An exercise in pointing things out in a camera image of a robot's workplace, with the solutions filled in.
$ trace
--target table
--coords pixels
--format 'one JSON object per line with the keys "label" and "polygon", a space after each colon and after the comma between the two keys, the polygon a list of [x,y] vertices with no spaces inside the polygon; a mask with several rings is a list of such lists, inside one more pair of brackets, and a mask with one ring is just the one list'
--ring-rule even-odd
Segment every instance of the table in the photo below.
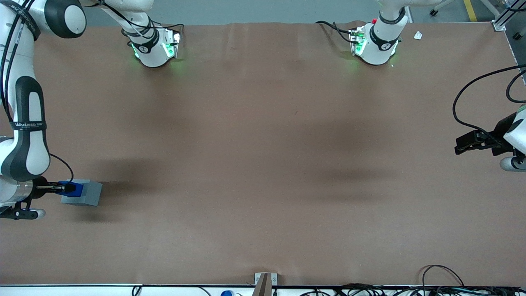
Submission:
{"label": "table", "polygon": [[[505,34],[402,37],[370,66],[320,25],[189,26],[181,60],[150,69],[116,27],[42,36],[49,149],[105,185],[97,208],[47,195],[43,220],[0,221],[0,282],[417,284],[436,263],[468,285],[523,284],[524,175],[453,150],[469,129],[452,101],[514,65]],[[466,91],[459,116],[491,130],[518,108],[515,74]],[[53,160],[45,176],[69,174]]]}

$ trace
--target black strap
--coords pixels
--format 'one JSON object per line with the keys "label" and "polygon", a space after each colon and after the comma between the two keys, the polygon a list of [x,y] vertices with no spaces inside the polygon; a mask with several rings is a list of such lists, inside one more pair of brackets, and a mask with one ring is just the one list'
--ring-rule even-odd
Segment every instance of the black strap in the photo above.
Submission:
{"label": "black strap", "polygon": [[148,17],[148,25],[145,26],[139,33],[128,32],[128,31],[125,31],[124,29],[120,30],[120,32],[124,36],[127,36],[127,37],[143,37],[146,33],[148,33],[148,31],[150,31],[150,29],[155,29],[155,25],[154,23],[152,23],[151,18]]}
{"label": "black strap", "polygon": [[402,7],[399,11],[398,11],[398,18],[394,21],[390,21],[388,19],[385,19],[382,17],[382,13],[380,13],[380,20],[382,21],[382,23],[386,23],[388,25],[394,25],[394,24],[398,24],[399,21],[401,21],[403,19],[403,17],[406,15],[406,9],[405,7]]}
{"label": "black strap", "polygon": [[151,37],[151,39],[146,43],[135,43],[132,42],[135,49],[140,51],[141,53],[150,53],[151,49],[159,42],[159,31],[154,30],[154,35]]}
{"label": "black strap", "polygon": [[29,12],[22,5],[12,0],[0,0],[0,4],[5,5],[5,7],[9,8],[15,14],[19,15],[24,20],[31,33],[33,33],[33,39],[35,41],[38,39],[38,37],[40,36],[40,29],[38,28],[35,19],[33,19],[31,14],[29,14]]}
{"label": "black strap", "polygon": [[90,6],[86,6],[86,7],[97,7],[97,6],[102,6],[104,5],[104,0],[98,0],[98,3],[95,3],[93,5],[90,5]]}
{"label": "black strap", "polygon": [[35,132],[43,131],[47,128],[45,121],[16,121],[10,122],[13,131]]}
{"label": "black strap", "polygon": [[371,41],[378,46],[378,49],[380,51],[388,51],[393,47],[393,45],[398,41],[398,38],[400,35],[394,39],[394,40],[383,40],[380,37],[378,37],[375,33],[375,25],[371,27],[371,30],[369,31],[369,36],[371,36]]}

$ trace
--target cable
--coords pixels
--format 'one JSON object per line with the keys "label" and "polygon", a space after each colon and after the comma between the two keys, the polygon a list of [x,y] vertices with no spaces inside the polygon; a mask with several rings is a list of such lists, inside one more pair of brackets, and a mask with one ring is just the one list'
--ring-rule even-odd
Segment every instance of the cable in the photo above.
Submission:
{"label": "cable", "polygon": [[200,288],[200,289],[203,290],[205,293],[207,293],[208,296],[212,296],[212,294],[210,294],[210,292],[208,292],[207,290],[205,290],[205,288],[203,288],[203,287],[198,287],[198,288]]}
{"label": "cable", "polygon": [[511,12],[524,12],[524,11],[526,11],[526,8],[514,9],[514,8],[511,8],[511,7],[508,7],[508,8],[506,8],[506,10],[509,10]]}
{"label": "cable", "polygon": [[161,27],[156,27],[156,26],[142,26],[142,25],[139,25],[139,24],[136,24],[130,20],[128,20],[122,13],[120,13],[118,10],[116,10],[115,8],[109,6],[108,4],[106,3],[103,3],[102,4],[103,6],[106,6],[109,8],[109,10],[111,10],[113,13],[115,13],[118,17],[122,18],[123,20],[125,20],[128,24],[130,25],[134,25],[136,27],[139,27],[139,28],[146,28],[146,29],[170,29],[170,28],[173,28],[173,27],[177,27],[177,26],[181,26],[181,27],[184,27],[184,24],[177,24],[177,25],[172,25],[172,26],[161,26]]}
{"label": "cable", "polygon": [[347,33],[347,34],[349,34],[349,31],[345,31],[345,30],[343,30],[343,29],[338,28],[338,26],[336,25],[336,22],[333,22],[332,25],[329,24],[329,23],[327,23],[326,21],[317,21],[317,22],[315,22],[315,23],[316,23],[316,24],[320,24],[320,25],[327,25],[327,26],[329,26],[330,28],[332,28],[333,30],[335,30],[336,32],[338,32],[338,34],[340,35],[340,37],[341,37],[343,40],[345,40],[345,41],[347,41],[347,42],[349,42],[349,43],[351,43],[351,44],[358,44],[357,41],[352,41],[352,40],[349,40],[349,39],[345,38],[345,36],[344,36],[342,33]]}
{"label": "cable", "polygon": [[140,291],[143,289],[143,286],[134,286],[133,289],[131,290],[131,296],[138,296]]}
{"label": "cable", "polygon": [[510,83],[508,84],[508,87],[506,87],[506,97],[508,98],[508,100],[510,100],[510,102],[513,102],[513,103],[519,103],[519,104],[524,104],[526,103],[526,101],[519,101],[519,100],[515,100],[511,97],[510,95],[510,90],[511,90],[511,87],[513,86],[513,84],[515,83],[515,81],[517,81],[517,79],[519,79],[519,77],[521,77],[523,74],[526,73],[526,70],[523,70],[521,71],[519,74],[517,74],[511,81]]}
{"label": "cable", "polygon": [[[71,166],[69,166],[69,164],[68,164],[67,162],[65,162],[63,159],[61,159],[61,158],[58,157],[57,155],[55,155],[55,154],[53,154],[53,153],[50,153],[49,155],[52,156],[52,157],[54,157],[54,158],[56,158],[56,159],[58,159],[59,161],[61,161],[61,162],[62,162],[62,163],[68,168],[69,173],[71,174],[71,179],[69,179],[69,181],[67,181],[66,184],[71,184],[71,182],[73,181],[74,176],[75,176],[75,175],[73,174],[73,169],[71,168]],[[64,186],[64,185],[66,185],[66,184],[57,185],[57,186],[55,186],[54,188],[62,187],[62,186]]]}
{"label": "cable", "polygon": [[[35,0],[26,0],[23,4],[23,6],[26,8],[27,11],[29,11],[29,9],[31,8],[31,6],[33,5],[33,3],[35,2]],[[16,56],[16,50],[18,49],[18,44],[20,43],[20,36],[22,34],[22,31],[24,30],[24,23],[25,21],[22,20],[20,22],[20,30],[17,34],[17,38],[16,38],[16,41],[15,41],[15,45],[13,46],[13,51],[11,51],[11,56],[9,56],[9,62],[7,64],[7,69],[6,69],[6,75],[5,75],[5,86],[4,86],[4,94],[5,94],[5,100],[7,102],[7,104],[4,106],[4,110],[7,114],[7,119],[9,119],[10,122],[13,121],[13,117],[11,116],[11,113],[9,111],[9,77],[11,75],[11,67],[13,66],[13,60],[15,59],[15,56]]]}
{"label": "cable", "polygon": [[344,29],[340,29],[340,28],[338,28],[336,26],[333,26],[333,24],[330,24],[330,23],[328,23],[326,21],[317,21],[317,22],[315,22],[315,24],[327,25],[327,26],[331,27],[333,30],[339,30],[342,33],[349,33],[349,31],[345,31]]}
{"label": "cable", "polygon": [[[26,0],[22,4],[22,6],[25,6],[27,3],[28,3],[28,0]],[[19,19],[20,19],[20,16],[16,14],[15,18],[13,19],[11,29],[9,30],[9,33],[7,35],[7,39],[6,39],[5,46],[4,46],[4,52],[2,53],[2,58],[0,59],[0,99],[2,101],[2,105],[4,107],[4,111],[6,112],[7,118],[9,119],[10,122],[13,121],[13,118],[11,117],[11,114],[9,112],[9,101],[7,98],[7,93],[4,93],[4,65],[7,60],[7,51],[9,50],[9,47],[11,46],[11,39],[13,38],[13,34],[15,33],[15,28],[16,28],[16,25],[18,24]]]}
{"label": "cable", "polygon": [[479,126],[476,126],[476,125],[473,125],[473,124],[470,124],[470,123],[467,123],[467,122],[464,122],[462,120],[460,120],[457,116],[457,102],[460,98],[460,96],[462,95],[462,93],[473,83],[477,82],[478,80],[481,80],[483,78],[486,78],[488,76],[491,76],[491,75],[494,75],[494,74],[499,74],[499,73],[502,73],[502,72],[506,72],[506,71],[509,71],[509,70],[513,70],[513,69],[518,69],[518,68],[523,68],[523,67],[526,67],[526,64],[522,64],[522,65],[517,65],[517,66],[513,66],[513,67],[507,67],[507,68],[503,68],[503,69],[500,69],[500,70],[496,70],[496,71],[493,71],[493,72],[490,72],[490,73],[486,73],[484,75],[481,75],[475,79],[473,79],[472,81],[470,81],[468,84],[466,84],[460,91],[459,93],[457,94],[457,97],[455,98],[455,100],[453,101],[453,117],[455,118],[455,120],[464,125],[464,126],[467,126],[467,127],[471,127],[472,129],[475,129],[475,130],[478,130],[480,132],[482,132],[484,135],[486,135],[488,138],[490,138],[491,140],[495,141],[497,144],[499,144],[500,146],[506,146],[504,145],[503,143],[501,143],[499,140],[497,140],[494,136],[492,136],[490,133],[488,133],[486,130],[484,130],[483,128],[479,127]]}
{"label": "cable", "polygon": [[312,294],[312,293],[319,293],[319,294],[322,294],[322,295],[325,295],[325,296],[332,296],[329,293],[326,293],[326,292],[323,292],[323,291],[319,291],[319,290],[314,290],[312,292],[303,293],[300,296],[310,296],[310,294]]}
{"label": "cable", "polygon": [[439,265],[439,264],[433,264],[433,265],[430,265],[426,268],[426,270],[424,270],[424,273],[422,274],[422,288],[424,288],[424,294],[425,294],[425,288],[426,288],[426,283],[425,283],[425,280],[426,280],[426,273],[432,269],[433,267],[440,267],[442,269],[445,269],[445,270],[448,270],[450,272],[452,272],[456,277],[457,279],[459,280],[460,284],[462,285],[462,287],[465,287],[464,285],[464,282],[462,281],[462,279],[459,277],[459,275],[454,272],[451,268],[449,267],[446,267],[444,265]]}

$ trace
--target gray floor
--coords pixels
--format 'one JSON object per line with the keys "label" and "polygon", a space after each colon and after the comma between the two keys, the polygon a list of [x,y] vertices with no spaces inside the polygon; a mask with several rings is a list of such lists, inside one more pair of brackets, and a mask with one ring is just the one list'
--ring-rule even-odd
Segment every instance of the gray floor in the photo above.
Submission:
{"label": "gray floor", "polygon": [[[490,21],[493,14],[479,1],[471,0],[480,22]],[[324,20],[347,23],[369,21],[378,17],[378,4],[373,0],[156,0],[149,12],[152,19],[163,23],[186,25],[220,25],[229,23],[314,23]],[[431,7],[412,7],[415,23],[469,22],[462,0],[443,7],[437,16],[429,15]],[[91,26],[112,26],[116,23],[99,8],[87,8]],[[508,23],[507,34],[519,64],[526,64],[526,37],[516,41],[511,37],[526,27],[526,13],[518,13]]]}

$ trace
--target robotic arm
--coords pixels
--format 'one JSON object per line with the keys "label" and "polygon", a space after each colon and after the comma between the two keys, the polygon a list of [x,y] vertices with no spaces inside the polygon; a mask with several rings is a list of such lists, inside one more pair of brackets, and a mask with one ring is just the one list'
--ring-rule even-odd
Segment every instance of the robotic arm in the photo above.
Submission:
{"label": "robotic arm", "polygon": [[12,137],[0,136],[0,218],[42,218],[44,210],[30,208],[33,199],[75,189],[72,184],[50,183],[42,177],[50,154],[44,97],[33,58],[41,31],[61,38],[84,33],[83,5],[99,6],[113,17],[145,66],[161,66],[176,55],[179,35],[154,25],[146,14],[153,0],[0,0],[0,94],[13,130]]}
{"label": "robotic arm", "polygon": [[100,7],[128,36],[135,56],[147,67],[159,67],[175,57],[180,36],[156,25],[146,14],[154,0],[80,0],[86,7]]}
{"label": "robotic arm", "polygon": [[526,104],[516,113],[497,123],[489,135],[480,130],[471,131],[457,138],[455,153],[460,155],[471,150],[491,149],[493,156],[511,152],[500,161],[500,167],[507,172],[526,172]]}
{"label": "robotic arm", "polygon": [[350,32],[352,52],[366,63],[381,65],[395,54],[398,39],[408,17],[405,6],[435,5],[442,0],[376,0],[380,16],[375,23],[368,23]]}

